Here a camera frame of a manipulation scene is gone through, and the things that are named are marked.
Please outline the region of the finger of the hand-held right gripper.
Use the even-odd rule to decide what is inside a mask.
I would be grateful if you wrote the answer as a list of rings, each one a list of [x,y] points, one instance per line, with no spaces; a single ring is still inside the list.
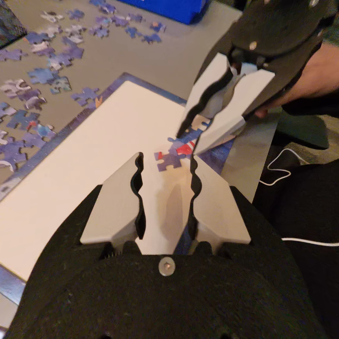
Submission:
[[[275,74],[258,70],[244,75],[235,85],[228,105],[216,114],[211,125],[200,135],[193,154],[198,155],[213,148],[245,124],[243,113],[272,81]]]
[[[231,66],[228,57],[217,53],[193,85],[185,106],[184,119],[176,134],[177,138],[180,138],[194,118],[204,111],[212,97],[224,90],[230,82]]]

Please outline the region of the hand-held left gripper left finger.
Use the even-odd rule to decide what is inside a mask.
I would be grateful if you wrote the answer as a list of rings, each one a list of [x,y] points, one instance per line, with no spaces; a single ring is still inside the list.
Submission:
[[[143,238],[143,168],[143,153],[137,152],[104,181],[80,238],[83,245],[109,242],[121,252],[125,242]]]

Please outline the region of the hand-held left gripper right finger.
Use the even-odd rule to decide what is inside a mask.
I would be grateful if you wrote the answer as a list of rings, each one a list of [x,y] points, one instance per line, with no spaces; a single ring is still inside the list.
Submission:
[[[198,156],[190,162],[191,190],[188,231],[193,248],[208,242],[217,254],[224,243],[249,244],[251,237],[229,184]]]

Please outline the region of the space puzzle frame tray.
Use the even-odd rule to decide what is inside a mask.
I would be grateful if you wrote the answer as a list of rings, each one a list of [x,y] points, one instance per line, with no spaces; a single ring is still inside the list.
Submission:
[[[160,149],[186,98],[124,73],[1,187],[1,300],[14,307],[43,248],[78,204],[143,147]]]

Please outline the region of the assembled rocket puzzle section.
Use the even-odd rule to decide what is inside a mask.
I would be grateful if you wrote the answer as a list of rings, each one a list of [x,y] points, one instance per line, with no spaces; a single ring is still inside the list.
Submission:
[[[200,115],[196,116],[193,123],[188,129],[186,129],[181,138],[168,138],[168,141],[172,143],[168,152],[175,156],[184,155],[187,159],[190,159],[193,153],[193,148],[197,142],[197,138],[209,127],[210,124],[210,119]],[[202,159],[217,174],[221,175],[224,164],[233,145],[234,138],[234,136],[226,137],[226,139],[217,146],[199,154],[199,158]]]

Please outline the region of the purple jigsaw piece red corner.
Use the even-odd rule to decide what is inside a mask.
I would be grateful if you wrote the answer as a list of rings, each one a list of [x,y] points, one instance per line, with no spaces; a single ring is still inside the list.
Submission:
[[[181,167],[181,159],[184,159],[186,155],[180,154],[175,155],[172,153],[163,154],[162,152],[155,152],[154,158],[156,161],[162,160],[162,163],[158,163],[158,171],[163,172],[166,171],[168,166],[172,166],[173,168],[179,168]]]

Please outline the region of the puzzle pieces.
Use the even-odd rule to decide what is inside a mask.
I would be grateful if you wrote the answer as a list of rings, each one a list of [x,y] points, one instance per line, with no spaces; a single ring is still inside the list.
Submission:
[[[1,70],[1,95],[11,100],[19,100],[22,108],[15,109],[11,104],[1,102],[1,168],[16,172],[27,162],[30,155],[50,142],[57,132],[56,124],[66,108],[58,108],[52,124],[43,124],[46,115],[41,110],[46,104],[62,105],[64,97],[70,97],[81,107],[95,110],[103,102],[99,89],[85,85],[75,85],[82,76],[88,80],[90,68],[99,70],[98,48],[90,47],[93,39],[113,38],[115,32],[125,32],[129,39],[143,44],[161,43],[161,35],[155,31],[161,28],[160,22],[153,22],[147,31],[140,25],[144,18],[134,13],[127,16],[116,11],[107,1],[89,1],[100,15],[86,15],[78,8],[66,9],[65,15],[54,11],[44,11],[41,18],[50,25],[40,31],[29,32],[24,40],[28,42],[32,61],[40,59],[40,67],[24,69],[28,81],[23,78],[7,79]]]

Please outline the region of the person's right hand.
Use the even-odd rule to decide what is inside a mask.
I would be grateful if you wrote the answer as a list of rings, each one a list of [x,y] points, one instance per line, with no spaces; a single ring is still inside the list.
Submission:
[[[310,58],[295,85],[283,96],[257,109],[255,115],[264,118],[270,109],[289,104],[298,99],[327,95],[339,87],[339,48],[323,43]]]

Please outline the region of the blue bin with white tag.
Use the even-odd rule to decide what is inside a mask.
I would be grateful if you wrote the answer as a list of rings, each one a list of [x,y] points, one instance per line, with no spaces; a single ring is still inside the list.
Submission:
[[[208,0],[121,0],[120,2],[186,25],[199,22],[210,4]]]

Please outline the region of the four-picture puzzle reference board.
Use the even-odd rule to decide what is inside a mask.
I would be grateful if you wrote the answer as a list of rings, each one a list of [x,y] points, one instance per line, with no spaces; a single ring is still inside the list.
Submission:
[[[0,49],[28,34],[27,29],[5,1],[0,1]]]

